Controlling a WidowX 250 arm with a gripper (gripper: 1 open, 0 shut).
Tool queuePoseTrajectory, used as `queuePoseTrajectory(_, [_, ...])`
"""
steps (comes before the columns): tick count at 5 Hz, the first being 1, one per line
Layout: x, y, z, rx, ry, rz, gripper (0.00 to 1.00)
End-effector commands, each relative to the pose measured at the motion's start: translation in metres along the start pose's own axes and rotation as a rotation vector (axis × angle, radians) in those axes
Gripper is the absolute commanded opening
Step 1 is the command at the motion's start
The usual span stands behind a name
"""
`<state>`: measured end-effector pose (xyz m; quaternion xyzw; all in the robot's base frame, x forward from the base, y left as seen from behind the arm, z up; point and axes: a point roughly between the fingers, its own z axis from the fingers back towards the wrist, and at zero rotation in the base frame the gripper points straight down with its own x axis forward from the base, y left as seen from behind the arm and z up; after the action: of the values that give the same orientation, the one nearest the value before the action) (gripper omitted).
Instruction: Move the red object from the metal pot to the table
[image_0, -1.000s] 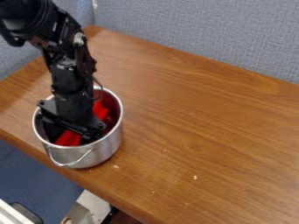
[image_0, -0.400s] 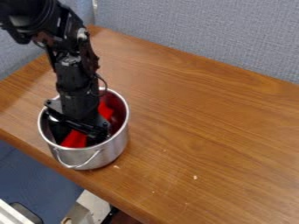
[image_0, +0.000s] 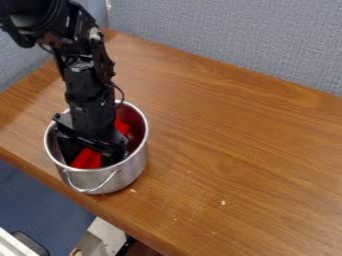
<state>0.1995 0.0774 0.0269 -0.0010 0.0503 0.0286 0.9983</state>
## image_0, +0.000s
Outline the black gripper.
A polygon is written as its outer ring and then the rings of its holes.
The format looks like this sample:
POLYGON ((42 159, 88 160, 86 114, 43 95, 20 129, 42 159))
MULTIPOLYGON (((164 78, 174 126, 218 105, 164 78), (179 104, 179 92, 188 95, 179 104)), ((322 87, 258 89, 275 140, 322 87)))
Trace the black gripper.
POLYGON ((115 165, 127 155, 128 139, 116 130, 115 87, 102 81, 94 68, 66 68, 66 101, 70 112, 56 114, 58 144, 67 164, 71 164, 83 148, 102 154, 103 167, 115 165))

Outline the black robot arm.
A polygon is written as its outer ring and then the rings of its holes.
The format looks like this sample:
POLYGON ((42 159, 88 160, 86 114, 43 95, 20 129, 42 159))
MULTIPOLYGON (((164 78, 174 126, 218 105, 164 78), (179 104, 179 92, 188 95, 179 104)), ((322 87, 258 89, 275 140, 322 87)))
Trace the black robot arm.
POLYGON ((106 167, 127 156, 127 137, 115 128, 123 90, 96 19, 74 0, 0 0, 0 28, 23 48, 54 55, 66 83, 67 113, 54 115, 55 134, 68 165, 94 153, 106 167))

